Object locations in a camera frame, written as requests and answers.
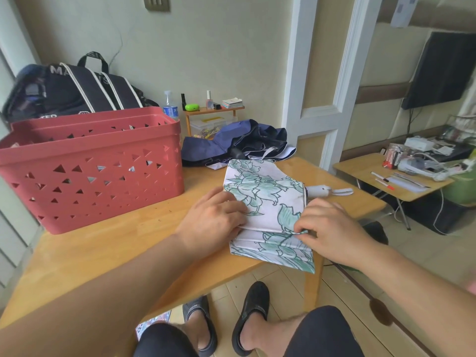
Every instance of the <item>small wooden shelf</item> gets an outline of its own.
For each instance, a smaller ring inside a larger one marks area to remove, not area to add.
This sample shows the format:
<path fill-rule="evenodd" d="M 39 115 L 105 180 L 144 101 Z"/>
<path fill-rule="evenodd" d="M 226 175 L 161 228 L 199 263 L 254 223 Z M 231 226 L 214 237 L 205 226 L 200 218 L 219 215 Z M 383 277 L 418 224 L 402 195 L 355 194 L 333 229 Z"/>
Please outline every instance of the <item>small wooden shelf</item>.
<path fill-rule="evenodd" d="M 244 109 L 245 107 L 231 107 L 229 109 L 222 107 L 221 109 L 207 109 L 206 107 L 201 107 L 200 110 L 197 111 L 185 111 L 185 117 L 187 118 L 187 131 L 188 136 L 192 136 L 192 131 L 190 129 L 190 117 L 195 115 L 204 115 L 204 114 L 213 114 L 213 113 L 221 113 L 224 111 L 233 111 L 233 117 L 235 118 L 237 115 L 237 110 Z"/>

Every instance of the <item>hand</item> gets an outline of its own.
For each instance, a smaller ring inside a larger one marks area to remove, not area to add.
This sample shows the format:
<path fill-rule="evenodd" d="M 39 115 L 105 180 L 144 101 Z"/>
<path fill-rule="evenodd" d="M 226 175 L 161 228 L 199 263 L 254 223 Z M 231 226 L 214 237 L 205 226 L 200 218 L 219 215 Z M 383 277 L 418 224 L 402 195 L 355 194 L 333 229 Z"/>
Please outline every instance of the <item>hand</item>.
<path fill-rule="evenodd" d="M 216 252 L 241 231 L 248 209 L 233 194 L 217 187 L 206 193 L 188 211 L 175 234 L 194 259 Z"/>
<path fill-rule="evenodd" d="M 368 252 L 380 246 L 339 204 L 319 198 L 307 205 L 294 224 L 297 233 L 305 229 L 315 231 L 317 238 L 309 234 L 295 237 L 325 258 L 357 269 Z"/>

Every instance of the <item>pen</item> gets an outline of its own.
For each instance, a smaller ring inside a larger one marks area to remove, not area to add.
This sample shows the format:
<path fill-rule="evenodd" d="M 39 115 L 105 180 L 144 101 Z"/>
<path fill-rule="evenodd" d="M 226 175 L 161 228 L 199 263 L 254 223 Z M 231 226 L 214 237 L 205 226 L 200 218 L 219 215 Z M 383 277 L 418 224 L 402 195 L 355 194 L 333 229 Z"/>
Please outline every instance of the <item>pen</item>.
<path fill-rule="evenodd" d="M 386 186 L 386 187 L 389 188 L 390 190 L 395 190 L 395 188 L 394 188 L 393 186 L 388 185 L 387 183 L 384 183 L 384 182 L 383 182 L 382 180 L 380 180 L 380 179 L 375 178 L 375 181 L 378 181 L 380 184 Z"/>
<path fill-rule="evenodd" d="M 378 175 L 377 173 L 371 172 L 372 175 L 375 175 L 377 178 L 382 179 L 384 182 L 389 182 L 390 180 L 384 178 L 382 175 Z"/>

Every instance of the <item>black shorts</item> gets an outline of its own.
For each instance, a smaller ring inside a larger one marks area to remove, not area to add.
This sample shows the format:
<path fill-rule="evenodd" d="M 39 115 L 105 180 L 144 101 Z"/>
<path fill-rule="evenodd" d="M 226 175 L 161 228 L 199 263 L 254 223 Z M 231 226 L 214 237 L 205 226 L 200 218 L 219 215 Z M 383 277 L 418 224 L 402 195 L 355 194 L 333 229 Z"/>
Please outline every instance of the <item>black shorts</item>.
<path fill-rule="evenodd" d="M 188 337 L 177 327 L 157 323 L 147 328 L 134 357 L 197 357 Z M 285 357 L 364 357 L 350 326 L 339 309 L 324 306 L 301 321 L 286 349 Z"/>

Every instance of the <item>wall-mounted tv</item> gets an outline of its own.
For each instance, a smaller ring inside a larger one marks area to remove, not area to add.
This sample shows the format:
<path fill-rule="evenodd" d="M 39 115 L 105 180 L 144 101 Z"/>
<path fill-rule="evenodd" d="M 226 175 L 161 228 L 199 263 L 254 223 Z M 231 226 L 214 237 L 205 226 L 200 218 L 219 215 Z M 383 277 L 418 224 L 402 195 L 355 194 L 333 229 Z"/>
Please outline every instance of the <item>wall-mounted tv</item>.
<path fill-rule="evenodd" d="M 433 32 L 402 108 L 461 99 L 476 65 L 476 34 Z"/>

